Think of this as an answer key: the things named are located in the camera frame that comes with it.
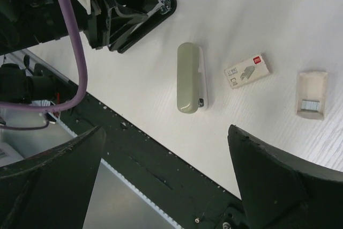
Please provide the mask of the beige green stapler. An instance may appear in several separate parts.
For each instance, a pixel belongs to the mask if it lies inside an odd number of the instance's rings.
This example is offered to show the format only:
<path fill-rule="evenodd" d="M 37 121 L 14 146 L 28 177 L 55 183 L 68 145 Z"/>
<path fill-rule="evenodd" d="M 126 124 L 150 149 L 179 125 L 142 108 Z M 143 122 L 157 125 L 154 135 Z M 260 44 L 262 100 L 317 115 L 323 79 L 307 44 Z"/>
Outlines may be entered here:
<path fill-rule="evenodd" d="M 177 49 L 177 109 L 194 114 L 208 107 L 208 92 L 203 49 L 185 42 Z"/>

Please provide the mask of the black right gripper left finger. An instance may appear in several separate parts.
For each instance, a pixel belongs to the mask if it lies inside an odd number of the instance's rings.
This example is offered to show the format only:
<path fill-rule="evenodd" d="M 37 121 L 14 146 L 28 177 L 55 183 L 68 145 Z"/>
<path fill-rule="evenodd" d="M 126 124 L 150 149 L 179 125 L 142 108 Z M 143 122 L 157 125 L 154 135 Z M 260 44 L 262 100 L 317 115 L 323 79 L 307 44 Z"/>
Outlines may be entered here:
<path fill-rule="evenodd" d="M 105 142 L 94 127 L 1 167 L 1 228 L 82 228 Z"/>

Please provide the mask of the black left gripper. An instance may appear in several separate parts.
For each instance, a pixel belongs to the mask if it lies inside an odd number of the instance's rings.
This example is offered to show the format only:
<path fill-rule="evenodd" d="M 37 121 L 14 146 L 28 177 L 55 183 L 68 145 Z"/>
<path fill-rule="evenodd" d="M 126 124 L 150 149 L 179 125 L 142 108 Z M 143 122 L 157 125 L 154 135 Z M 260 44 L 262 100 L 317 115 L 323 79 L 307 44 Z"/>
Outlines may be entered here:
<path fill-rule="evenodd" d="M 154 13 L 160 0 L 93 0 L 99 11 L 92 11 L 84 30 L 93 49 L 117 51 L 129 35 Z"/>

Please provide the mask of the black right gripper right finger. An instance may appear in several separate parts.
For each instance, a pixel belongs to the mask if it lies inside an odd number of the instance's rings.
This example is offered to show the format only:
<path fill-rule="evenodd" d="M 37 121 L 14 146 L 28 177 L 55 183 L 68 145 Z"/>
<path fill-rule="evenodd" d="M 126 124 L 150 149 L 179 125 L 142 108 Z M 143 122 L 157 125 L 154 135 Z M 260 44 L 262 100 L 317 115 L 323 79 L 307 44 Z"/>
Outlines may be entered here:
<path fill-rule="evenodd" d="M 342 172 L 235 125 L 228 129 L 228 146 L 250 228 L 342 228 Z"/>

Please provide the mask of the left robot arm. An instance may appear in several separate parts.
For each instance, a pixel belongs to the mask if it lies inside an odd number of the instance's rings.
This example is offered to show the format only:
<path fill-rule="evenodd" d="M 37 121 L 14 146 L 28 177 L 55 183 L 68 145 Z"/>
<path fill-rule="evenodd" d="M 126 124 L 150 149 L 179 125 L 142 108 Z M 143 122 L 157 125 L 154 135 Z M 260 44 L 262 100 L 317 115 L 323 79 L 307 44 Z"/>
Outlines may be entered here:
<path fill-rule="evenodd" d="M 91 14 L 70 0 L 78 31 L 93 49 L 125 52 L 161 24 L 159 0 L 92 0 Z M 1 54 L 9 54 L 68 35 L 58 0 L 1 0 Z"/>

